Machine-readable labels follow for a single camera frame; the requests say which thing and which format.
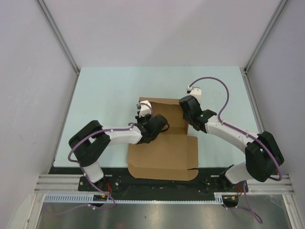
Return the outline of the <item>brown cardboard box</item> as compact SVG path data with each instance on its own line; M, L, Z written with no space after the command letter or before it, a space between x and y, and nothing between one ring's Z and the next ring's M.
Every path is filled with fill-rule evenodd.
M155 115L164 116L169 129L148 144L128 146L127 163L134 178L191 181L198 174L198 138L188 135L178 99L145 98Z

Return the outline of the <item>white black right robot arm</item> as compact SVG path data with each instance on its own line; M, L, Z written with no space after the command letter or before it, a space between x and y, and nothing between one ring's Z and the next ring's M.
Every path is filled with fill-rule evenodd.
M245 154L245 162L231 165L220 174L220 187L224 191L232 191L237 183L249 179L265 182L284 163L282 152L271 133L249 133L221 122L216 112L202 110L192 95L180 99L179 105L183 119L196 131L217 136Z

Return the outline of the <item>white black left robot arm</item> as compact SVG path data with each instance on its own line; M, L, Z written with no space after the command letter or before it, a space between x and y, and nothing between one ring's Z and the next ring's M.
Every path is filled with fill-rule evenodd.
M93 120L68 141L71 148L68 160L78 163L89 179L89 186L99 191L105 186L105 178L98 159L108 146L149 144L169 127L167 119L160 114L147 115L137 123L128 123L127 127L103 127Z

